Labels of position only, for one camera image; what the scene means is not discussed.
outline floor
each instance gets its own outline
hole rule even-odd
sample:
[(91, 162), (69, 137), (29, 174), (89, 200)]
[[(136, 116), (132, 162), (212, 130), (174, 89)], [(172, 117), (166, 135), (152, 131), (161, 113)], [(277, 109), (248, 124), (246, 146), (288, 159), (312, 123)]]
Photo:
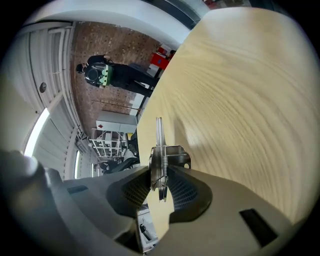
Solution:
[(116, 87), (96, 88), (75, 72), (78, 63), (92, 55), (107, 54), (115, 63), (136, 63), (148, 69), (152, 53), (160, 43), (129, 28), (99, 22), (77, 22), (71, 47), (71, 86), (82, 126), (88, 136), (96, 127), (99, 111), (129, 114), (136, 93)]

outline black mesh grille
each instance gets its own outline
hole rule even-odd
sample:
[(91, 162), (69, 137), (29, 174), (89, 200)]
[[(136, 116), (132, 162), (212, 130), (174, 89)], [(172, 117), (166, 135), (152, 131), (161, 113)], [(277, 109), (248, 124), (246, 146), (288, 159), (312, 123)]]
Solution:
[(150, 175), (147, 172), (138, 176), (137, 178), (124, 184), (121, 188), (124, 197), (131, 203), (140, 207), (149, 194), (150, 188), (146, 184), (150, 183)]
[(197, 196), (196, 187), (191, 182), (170, 170), (168, 187), (172, 194), (175, 211), (187, 206)]

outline metal spring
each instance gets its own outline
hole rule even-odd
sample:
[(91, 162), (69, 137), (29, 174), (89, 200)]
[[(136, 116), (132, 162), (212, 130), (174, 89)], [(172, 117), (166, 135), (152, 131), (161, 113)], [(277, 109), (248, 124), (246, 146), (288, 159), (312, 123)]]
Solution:
[(163, 170), (163, 175), (168, 176), (168, 156), (163, 155), (162, 156), (162, 170)]

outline light wood surface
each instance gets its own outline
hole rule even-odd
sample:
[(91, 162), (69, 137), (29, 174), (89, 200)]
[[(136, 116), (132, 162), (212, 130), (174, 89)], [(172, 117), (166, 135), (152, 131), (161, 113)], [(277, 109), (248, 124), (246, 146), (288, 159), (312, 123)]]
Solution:
[[(193, 169), (247, 186), (296, 223), (318, 197), (319, 86), (315, 53), (292, 19), (213, 10), (178, 49), (142, 114), (141, 164), (162, 117), (166, 144), (182, 145)], [(147, 199), (162, 237), (172, 202), (159, 204), (157, 193)]]

